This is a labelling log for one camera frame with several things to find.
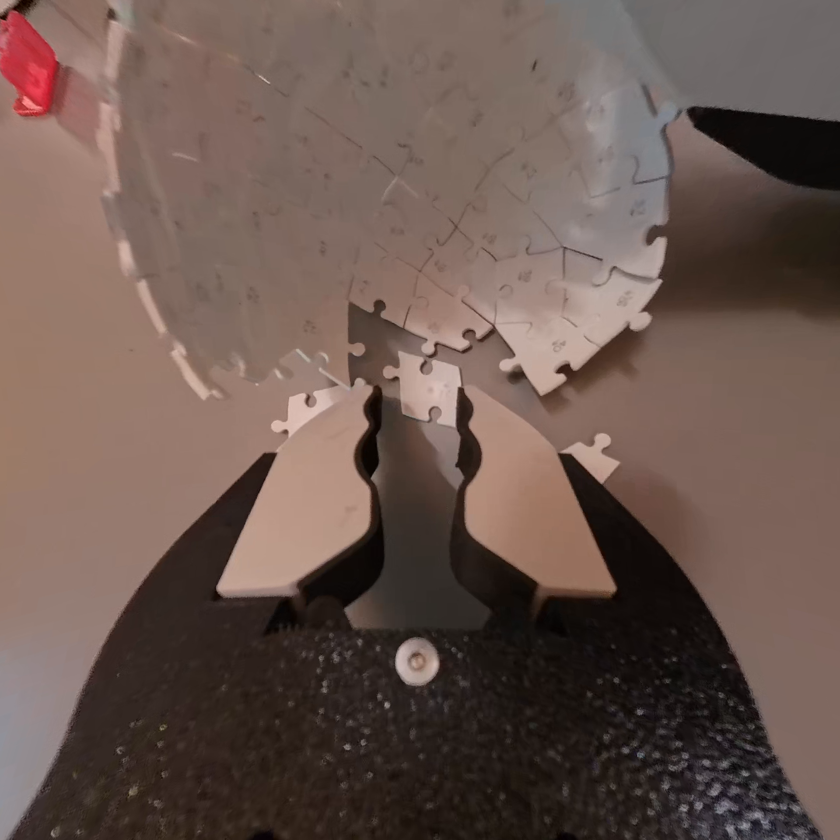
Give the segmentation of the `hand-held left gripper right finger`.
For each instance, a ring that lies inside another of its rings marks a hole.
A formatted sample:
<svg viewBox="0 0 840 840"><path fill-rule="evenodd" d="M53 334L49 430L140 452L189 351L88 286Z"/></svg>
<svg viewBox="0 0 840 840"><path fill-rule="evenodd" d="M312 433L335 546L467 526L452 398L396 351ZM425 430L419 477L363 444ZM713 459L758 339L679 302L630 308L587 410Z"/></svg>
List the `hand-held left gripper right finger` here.
<svg viewBox="0 0 840 840"><path fill-rule="evenodd" d="M456 429L457 583L493 612L612 598L616 583L551 442L474 385L458 389Z"/></svg>

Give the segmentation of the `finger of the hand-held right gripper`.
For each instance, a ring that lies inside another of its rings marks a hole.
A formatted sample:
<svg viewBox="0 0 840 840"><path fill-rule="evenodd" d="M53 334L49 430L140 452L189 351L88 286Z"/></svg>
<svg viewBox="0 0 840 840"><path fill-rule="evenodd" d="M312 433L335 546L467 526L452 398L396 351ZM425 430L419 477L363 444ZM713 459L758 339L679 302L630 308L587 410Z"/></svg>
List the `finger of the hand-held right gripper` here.
<svg viewBox="0 0 840 840"><path fill-rule="evenodd" d="M838 1L622 6L695 129L780 181L838 192Z"/></svg>

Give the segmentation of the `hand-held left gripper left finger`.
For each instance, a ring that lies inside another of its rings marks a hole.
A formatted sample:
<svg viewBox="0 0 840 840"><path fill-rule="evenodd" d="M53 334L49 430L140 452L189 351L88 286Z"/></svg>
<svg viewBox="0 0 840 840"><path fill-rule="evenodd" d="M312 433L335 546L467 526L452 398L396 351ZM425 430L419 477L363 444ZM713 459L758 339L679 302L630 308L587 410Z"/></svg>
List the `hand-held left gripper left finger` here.
<svg viewBox="0 0 840 840"><path fill-rule="evenodd" d="M216 584L223 599L354 603L380 578L382 389L353 385L279 446Z"/></svg>

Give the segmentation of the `white puzzle piece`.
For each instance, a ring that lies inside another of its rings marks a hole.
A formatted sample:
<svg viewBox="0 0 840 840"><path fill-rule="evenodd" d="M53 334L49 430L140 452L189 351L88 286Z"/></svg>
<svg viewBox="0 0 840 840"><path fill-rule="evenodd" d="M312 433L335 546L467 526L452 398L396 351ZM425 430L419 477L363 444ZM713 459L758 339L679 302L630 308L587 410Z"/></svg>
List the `white puzzle piece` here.
<svg viewBox="0 0 840 840"><path fill-rule="evenodd" d="M285 442L288 441L288 438L293 436L314 417L341 402L348 394L356 391L363 385L364 382L358 380L351 388L334 385L330 388L314 391L311 394L299 393L289 397L286 418L272 421L270 425L272 432L281 437L280 445L275 451L279 452Z"/></svg>
<svg viewBox="0 0 840 840"><path fill-rule="evenodd" d="M621 466L621 461L607 451L612 445L612 438L606 433L597 433L592 441L576 442L562 449L562 455L573 457L600 484L606 481Z"/></svg>
<svg viewBox="0 0 840 840"><path fill-rule="evenodd" d="M436 423L455 428L458 391L462 386L460 368L402 351L398 360L397 366L385 366L382 374L388 381L398 380L402 414L429 423L436 408Z"/></svg>

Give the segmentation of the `partly built puzzle ball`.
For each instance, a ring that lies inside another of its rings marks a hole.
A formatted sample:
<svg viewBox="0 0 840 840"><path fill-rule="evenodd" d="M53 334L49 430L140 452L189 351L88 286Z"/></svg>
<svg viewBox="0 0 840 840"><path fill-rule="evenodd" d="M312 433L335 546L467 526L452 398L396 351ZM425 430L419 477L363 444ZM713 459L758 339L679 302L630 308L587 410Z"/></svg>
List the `partly built puzzle ball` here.
<svg viewBox="0 0 840 840"><path fill-rule="evenodd" d="M298 351L350 384L350 305L541 396L652 321L677 107L586 2L110 2L98 141L123 272L183 379Z"/></svg>

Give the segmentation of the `red plastic object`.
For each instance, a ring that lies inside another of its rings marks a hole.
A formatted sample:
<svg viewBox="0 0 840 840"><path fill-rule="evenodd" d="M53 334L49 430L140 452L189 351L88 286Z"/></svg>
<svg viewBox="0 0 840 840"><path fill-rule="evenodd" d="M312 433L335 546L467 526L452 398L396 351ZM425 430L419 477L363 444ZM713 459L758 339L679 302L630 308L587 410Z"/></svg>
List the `red plastic object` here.
<svg viewBox="0 0 840 840"><path fill-rule="evenodd" d="M49 113L58 68L56 52L23 14L10 9L1 22L1 73L17 93L16 114L39 118Z"/></svg>

